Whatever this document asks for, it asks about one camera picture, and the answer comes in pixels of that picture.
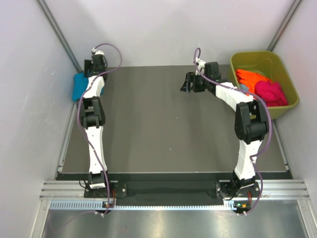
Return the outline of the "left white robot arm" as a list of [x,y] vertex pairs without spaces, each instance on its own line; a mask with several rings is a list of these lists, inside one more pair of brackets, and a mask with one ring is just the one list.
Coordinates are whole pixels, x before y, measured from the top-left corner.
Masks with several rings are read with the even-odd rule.
[[89,172],[85,182],[86,197],[108,198],[112,184],[107,178],[107,166],[104,159],[103,129],[106,121],[100,96],[107,78],[107,61],[104,53],[92,53],[91,60],[84,60],[84,76],[88,85],[82,94],[78,118],[84,129],[89,145]]

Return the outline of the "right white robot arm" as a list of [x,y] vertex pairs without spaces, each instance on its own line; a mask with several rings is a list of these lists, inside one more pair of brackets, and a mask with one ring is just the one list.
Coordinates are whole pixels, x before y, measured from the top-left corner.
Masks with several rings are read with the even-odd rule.
[[186,74],[180,90],[187,93],[209,91],[235,112],[234,130],[239,139],[238,161],[230,184],[219,189],[218,194],[228,200],[243,196],[255,186],[257,153],[269,131],[267,113],[263,104],[252,95],[221,78],[217,62],[196,59],[194,64],[196,70]]

